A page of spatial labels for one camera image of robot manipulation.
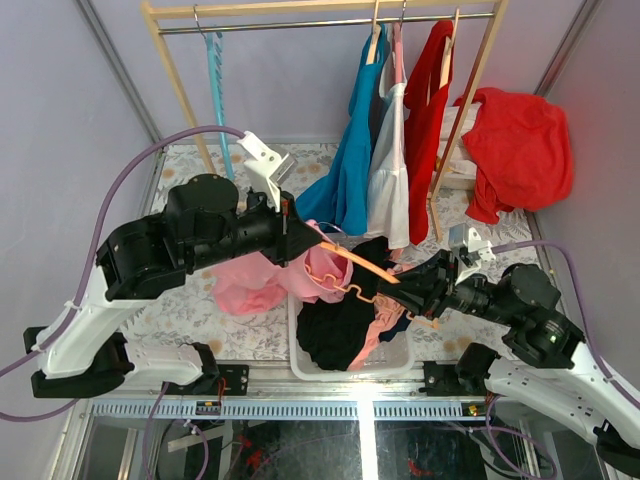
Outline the orange hanger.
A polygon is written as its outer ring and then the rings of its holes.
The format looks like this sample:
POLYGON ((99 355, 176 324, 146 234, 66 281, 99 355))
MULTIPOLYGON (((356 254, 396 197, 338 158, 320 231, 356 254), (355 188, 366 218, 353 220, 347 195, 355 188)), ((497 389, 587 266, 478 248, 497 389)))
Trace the orange hanger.
MULTIPOLYGON (((328 242, 328 241, 321 241, 318 244, 318 247, 323 249, 324 251, 328 251, 329 253, 333 253, 341 258, 345 258, 349 261, 351 261, 353 264, 359 265, 360 267, 364 268, 365 270, 369 271, 370 273, 374 274, 376 277, 387 281, 390 284, 398 284, 399 283, 399 279, 394 276, 391 275, 390 273, 388 273, 386 270, 376 266, 375 264, 371 263, 370 261, 360 257, 359 255, 356 255, 354 253, 352 253, 350 250, 347 250, 345 247, 342 247, 340 245, 338 245, 337 243, 332 243, 332 242, 328 242)), ((304 264, 304 268, 306 273, 309 275, 309 277, 318 285, 323 286, 325 283, 331 281, 332 282, 332 287, 335 290, 341 291, 344 294, 348 294, 352 291, 355 292, 355 296, 358 300, 368 303, 368 304, 374 304, 376 300, 378 300, 379 298, 382 298, 383 295, 382 294, 375 294, 374 296, 368 298, 365 297, 362 294, 362 288, 357 284, 357 283, 349 283, 349 284, 345 284, 343 280, 338 279, 335 275, 331 274, 331 273, 326 273, 324 274, 322 277, 318 277, 314 274, 313 269, 307 265, 304 264)), ((439 330, 440 329, 440 322, 439 319, 436 318, 435 320, 426 320, 423 317, 414 315, 414 314, 410 314, 407 313, 407 318, 410 321, 413 322, 418 322, 422 325, 427 326, 428 328, 434 329, 434 330, 439 330)))

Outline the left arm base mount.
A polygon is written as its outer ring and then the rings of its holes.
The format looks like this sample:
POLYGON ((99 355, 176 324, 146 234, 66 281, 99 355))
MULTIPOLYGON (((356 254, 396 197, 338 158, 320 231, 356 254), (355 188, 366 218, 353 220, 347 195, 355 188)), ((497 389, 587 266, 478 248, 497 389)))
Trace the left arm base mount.
POLYGON ((246 364, 222 364, 219 370, 219 395, 221 397, 246 396, 249 386, 250 367, 246 364))

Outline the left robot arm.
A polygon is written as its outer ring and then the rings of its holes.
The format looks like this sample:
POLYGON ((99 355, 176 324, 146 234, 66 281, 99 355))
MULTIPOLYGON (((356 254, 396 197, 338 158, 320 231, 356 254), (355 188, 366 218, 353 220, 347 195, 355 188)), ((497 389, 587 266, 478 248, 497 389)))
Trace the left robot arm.
POLYGON ((32 392, 43 399, 85 399, 123 385, 170 395, 214 395, 219 368, 209 346, 149 347, 124 337, 121 325, 198 270, 258 253, 285 266, 323 240, 297 214, 287 192, 271 207, 251 191, 239 212, 234 183, 201 174, 170 190, 164 209, 116 228, 90 257, 85 293, 48 328, 28 328, 26 349, 39 355, 32 392))

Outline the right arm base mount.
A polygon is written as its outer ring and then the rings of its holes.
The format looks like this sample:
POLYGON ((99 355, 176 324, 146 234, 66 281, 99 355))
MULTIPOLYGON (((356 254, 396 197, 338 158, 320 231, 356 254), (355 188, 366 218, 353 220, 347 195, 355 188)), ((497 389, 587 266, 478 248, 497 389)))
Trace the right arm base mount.
POLYGON ((420 393, 432 397, 470 396, 473 389, 467 385, 466 372, 457 364, 441 364, 436 361, 422 363, 424 384, 420 393))

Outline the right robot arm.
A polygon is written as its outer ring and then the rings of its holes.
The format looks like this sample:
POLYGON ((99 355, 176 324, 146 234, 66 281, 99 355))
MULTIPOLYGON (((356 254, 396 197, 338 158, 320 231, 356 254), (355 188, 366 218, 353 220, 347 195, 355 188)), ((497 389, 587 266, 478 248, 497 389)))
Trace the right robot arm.
POLYGON ((458 387, 511 397, 595 446, 598 456, 639 475, 639 392, 593 350, 582 328, 556 305, 561 294, 535 264, 509 266, 498 283, 480 274, 494 260, 485 247, 440 250, 378 292, 410 313, 435 320, 459 311, 507 327, 502 341, 519 359, 473 343, 455 366, 458 387))

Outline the pink t shirt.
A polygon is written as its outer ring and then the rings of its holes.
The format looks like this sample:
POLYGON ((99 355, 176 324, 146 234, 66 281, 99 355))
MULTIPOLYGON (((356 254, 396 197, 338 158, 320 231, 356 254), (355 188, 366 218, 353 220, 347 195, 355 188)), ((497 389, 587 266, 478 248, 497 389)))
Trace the pink t shirt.
POLYGON ((285 267, 254 252, 214 266, 211 294, 220 310, 236 316, 267 312, 288 295, 307 303, 337 303, 353 271, 350 260, 318 245, 285 267))

